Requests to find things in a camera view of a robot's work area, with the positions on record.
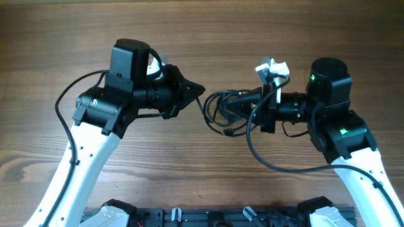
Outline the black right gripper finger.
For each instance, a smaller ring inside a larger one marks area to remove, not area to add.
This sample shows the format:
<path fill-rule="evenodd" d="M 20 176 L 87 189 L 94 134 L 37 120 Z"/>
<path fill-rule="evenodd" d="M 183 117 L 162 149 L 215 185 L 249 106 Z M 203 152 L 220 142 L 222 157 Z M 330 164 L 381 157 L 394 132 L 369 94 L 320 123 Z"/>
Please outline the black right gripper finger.
<path fill-rule="evenodd" d="M 258 104 L 262 99 L 262 87 L 248 90 L 245 93 L 231 99 L 228 104 Z"/>
<path fill-rule="evenodd" d="M 249 120 L 253 110 L 255 109 L 257 103 L 228 103 L 225 105 L 227 110 L 233 112 L 236 115 L 239 115 L 240 117 Z"/>

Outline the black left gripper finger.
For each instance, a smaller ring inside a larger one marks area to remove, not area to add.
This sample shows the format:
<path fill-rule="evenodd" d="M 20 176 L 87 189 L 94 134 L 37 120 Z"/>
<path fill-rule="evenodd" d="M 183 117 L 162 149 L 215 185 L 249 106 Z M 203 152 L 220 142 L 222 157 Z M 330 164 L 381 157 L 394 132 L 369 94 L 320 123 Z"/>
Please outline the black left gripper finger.
<path fill-rule="evenodd" d="M 177 92 L 177 94 L 179 95 L 177 100 L 177 108 L 179 110 L 183 110 L 204 92 L 205 90 L 179 90 Z"/>
<path fill-rule="evenodd" d="M 204 93 L 205 92 L 205 87 L 203 85 L 200 85 L 198 83 L 194 83 L 188 79 L 183 79 L 182 80 L 182 92 L 187 93 Z"/>

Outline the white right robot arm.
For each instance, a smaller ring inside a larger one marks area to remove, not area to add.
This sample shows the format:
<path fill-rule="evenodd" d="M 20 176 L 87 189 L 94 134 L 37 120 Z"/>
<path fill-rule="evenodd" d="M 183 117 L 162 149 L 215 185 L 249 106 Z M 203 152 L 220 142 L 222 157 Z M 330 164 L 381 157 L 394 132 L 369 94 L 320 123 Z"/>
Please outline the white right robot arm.
<path fill-rule="evenodd" d="M 246 119 L 272 133 L 276 122 L 304 122 L 326 169 L 334 170 L 350 192 L 368 226 L 402 226 L 403 206 L 385 172 L 377 142 L 365 121 L 350 109 L 352 78 L 347 65 L 323 57 L 311 65 L 305 93 L 284 93 L 289 82 L 286 63 L 263 61 L 256 72 L 263 86 L 225 103 Z"/>

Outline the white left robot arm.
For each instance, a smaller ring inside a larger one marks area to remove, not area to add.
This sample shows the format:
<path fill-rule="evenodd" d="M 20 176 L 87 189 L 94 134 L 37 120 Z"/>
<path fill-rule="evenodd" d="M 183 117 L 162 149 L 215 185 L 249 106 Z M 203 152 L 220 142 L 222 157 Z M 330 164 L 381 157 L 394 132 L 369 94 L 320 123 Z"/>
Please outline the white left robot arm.
<path fill-rule="evenodd" d="M 109 68 L 98 76 L 76 100 L 66 150 L 29 226 L 135 225 L 136 208 L 113 199 L 84 218 L 102 168 L 134 120 L 176 117 L 205 91 L 148 44 L 127 38 L 116 41 Z"/>

